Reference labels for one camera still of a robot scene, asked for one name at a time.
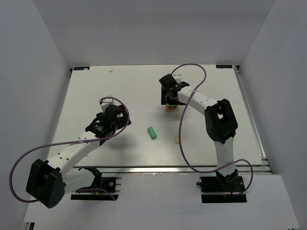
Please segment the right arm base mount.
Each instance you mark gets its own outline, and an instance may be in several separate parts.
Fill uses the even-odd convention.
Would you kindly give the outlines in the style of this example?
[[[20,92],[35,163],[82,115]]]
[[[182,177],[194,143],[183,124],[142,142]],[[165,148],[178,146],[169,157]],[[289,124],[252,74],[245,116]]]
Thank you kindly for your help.
[[[246,203],[245,185],[243,178],[239,176],[228,187],[224,187],[218,177],[201,177],[196,186],[201,190],[203,204],[227,204]]]

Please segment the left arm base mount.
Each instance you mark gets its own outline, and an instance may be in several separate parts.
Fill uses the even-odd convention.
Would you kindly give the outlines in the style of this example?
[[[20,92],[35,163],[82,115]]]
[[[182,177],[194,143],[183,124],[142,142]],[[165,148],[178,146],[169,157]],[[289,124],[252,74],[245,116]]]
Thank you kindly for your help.
[[[71,194],[71,200],[84,201],[116,201],[120,192],[120,183],[117,177],[103,176],[94,167],[83,167],[82,169],[90,172],[94,179],[90,186],[77,189]]]

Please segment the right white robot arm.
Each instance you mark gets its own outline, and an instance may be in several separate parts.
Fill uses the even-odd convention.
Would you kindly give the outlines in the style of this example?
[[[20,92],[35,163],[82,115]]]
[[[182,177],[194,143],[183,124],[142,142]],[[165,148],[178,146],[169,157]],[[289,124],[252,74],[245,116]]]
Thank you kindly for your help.
[[[234,161],[233,143],[238,123],[230,102],[227,99],[218,101],[209,98],[184,81],[178,83],[171,74],[163,76],[159,82],[168,98],[185,105],[179,122],[178,141],[186,164],[191,167],[183,152],[181,129],[185,112],[190,106],[204,116],[207,134],[214,141],[217,158],[216,176],[226,181],[236,179],[238,171]]]

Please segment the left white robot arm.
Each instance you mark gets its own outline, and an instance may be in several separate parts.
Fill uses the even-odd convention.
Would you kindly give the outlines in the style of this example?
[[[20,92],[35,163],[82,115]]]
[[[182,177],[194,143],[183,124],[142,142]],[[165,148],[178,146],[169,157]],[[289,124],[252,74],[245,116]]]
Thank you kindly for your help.
[[[105,192],[101,172],[93,166],[77,171],[72,168],[115,133],[131,124],[124,105],[109,104],[103,112],[85,128],[75,143],[47,160],[36,160],[30,169],[26,191],[47,208],[56,206],[65,194],[81,192]]]

